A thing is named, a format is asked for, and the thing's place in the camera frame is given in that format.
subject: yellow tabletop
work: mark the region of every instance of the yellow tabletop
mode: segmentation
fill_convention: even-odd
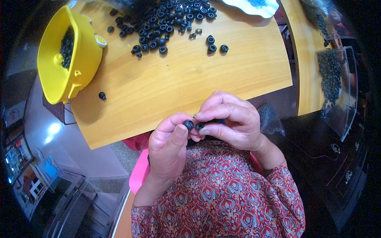
[[[325,100],[321,89],[322,77],[315,59],[316,51],[325,49],[324,38],[305,17],[299,0],[281,0],[281,7],[286,14],[296,62],[296,114],[316,112]]]
[[[91,149],[150,130],[168,115],[182,111],[193,115],[215,90],[250,99],[292,85],[286,49],[274,18],[246,15],[241,10],[213,3],[217,18],[194,22],[202,35],[174,35],[168,54],[130,53],[138,34],[118,36],[111,7],[86,3],[80,12],[92,19],[96,34],[107,41],[99,69],[91,83],[70,99],[78,126]],[[107,33],[109,26],[115,32]],[[229,52],[207,55],[208,35]],[[107,99],[98,98],[105,92]]]

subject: pink chair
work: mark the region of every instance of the pink chair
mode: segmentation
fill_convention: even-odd
[[[148,149],[145,149],[142,151],[142,154],[140,155],[138,161],[136,162],[134,170],[131,173],[130,189],[134,194],[136,194],[136,192],[139,190],[139,188],[142,186],[142,184],[146,180],[149,172],[151,172],[147,157],[148,157]],[[257,172],[258,174],[263,175],[263,168],[252,153],[250,153],[250,158],[251,158],[251,161],[253,162],[254,171]]]

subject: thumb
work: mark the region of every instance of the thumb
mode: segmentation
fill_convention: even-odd
[[[177,155],[187,141],[188,129],[184,125],[177,125],[163,149],[167,156]]]
[[[199,130],[199,134],[202,136],[213,136],[226,142],[231,141],[233,138],[233,130],[228,126],[219,123],[205,125],[204,128]]]

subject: plastic bag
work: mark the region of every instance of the plastic bag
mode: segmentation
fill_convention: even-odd
[[[261,120],[261,133],[272,135],[275,132],[280,132],[285,136],[282,122],[273,106],[264,104],[258,109],[258,113]]]

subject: paisley pattern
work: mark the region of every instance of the paisley pattern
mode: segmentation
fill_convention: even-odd
[[[285,166],[264,178],[249,152],[222,141],[190,147],[183,173],[152,207],[131,211],[133,237],[300,237],[303,203]]]

